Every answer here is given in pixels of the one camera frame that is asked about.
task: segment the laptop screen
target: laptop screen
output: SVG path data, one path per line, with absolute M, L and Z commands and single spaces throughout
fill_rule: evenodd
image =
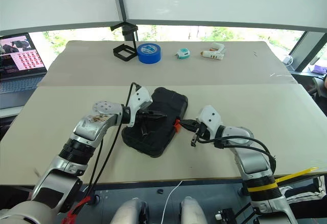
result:
M 0 78 L 46 73 L 28 33 L 0 37 Z

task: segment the black phone case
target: black phone case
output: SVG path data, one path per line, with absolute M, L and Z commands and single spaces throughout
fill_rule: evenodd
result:
M 160 111 L 167 115 L 157 120 L 145 120 L 147 135 L 142 135 L 141 124 L 125 127 L 122 131 L 123 141 L 126 145 L 145 153 L 151 157 L 159 157 L 173 138 L 177 119 L 184 117 L 188 107 L 188 98 L 175 91 L 158 87 L 152 94 L 153 103 L 148 110 Z

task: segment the yellow strap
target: yellow strap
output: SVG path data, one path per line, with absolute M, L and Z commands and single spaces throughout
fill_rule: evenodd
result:
M 264 190 L 268 190 L 268 189 L 272 189 L 272 188 L 276 188 L 276 187 L 278 187 L 278 185 L 275 182 L 275 183 L 260 186 L 260 187 L 249 187 L 247 190 L 249 192 L 259 192 L 259 191 L 264 191 Z
M 281 178 L 278 178 L 276 179 L 276 182 L 279 183 L 279 182 L 283 182 L 283 181 L 286 181 L 286 180 L 289 180 L 291 178 L 294 178 L 294 177 L 298 177 L 300 175 L 303 175 L 303 174 L 307 174 L 307 173 L 310 173 L 311 171 L 314 171 L 314 170 L 317 170 L 318 167 L 311 167 L 309 169 L 306 169 L 306 170 L 303 170 L 303 171 L 300 171 L 300 172 L 297 172 L 295 174 L 289 174 L 289 175 L 286 175 L 284 177 L 281 177 Z

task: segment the robotic arm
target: robotic arm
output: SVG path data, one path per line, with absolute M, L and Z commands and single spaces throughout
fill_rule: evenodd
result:
M 275 182 L 270 167 L 273 162 L 270 161 L 269 164 L 259 151 L 242 148 L 252 144 L 250 139 L 253 138 L 253 134 L 250 130 L 243 127 L 224 126 L 220 115 L 211 105 L 201 110 L 196 121 L 182 120 L 180 124 L 195 132 L 191 140 L 192 146 L 196 146 L 196 142 L 213 142 L 217 148 L 232 150 L 236 165 L 249 191 L 253 210 L 260 215 L 260 223 L 265 223 L 267 220 L 272 221 L 267 223 L 297 223 L 286 198 L 281 194 Z M 233 139 L 233 136 L 244 138 Z
M 0 217 L 1 223 L 53 223 L 59 212 L 67 212 L 82 186 L 79 176 L 84 174 L 89 159 L 108 128 L 120 123 L 132 127 L 137 112 L 151 103 L 148 90 L 141 86 L 136 88 L 127 106 L 107 101 L 95 103 L 89 115 L 78 122 L 61 152 L 36 184 L 31 201 L 10 209 Z

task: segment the blue painter's tape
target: blue painter's tape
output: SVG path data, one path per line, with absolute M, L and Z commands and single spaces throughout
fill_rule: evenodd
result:
M 154 64 L 161 60 L 161 48 L 154 43 L 144 43 L 137 47 L 139 61 L 144 64 Z

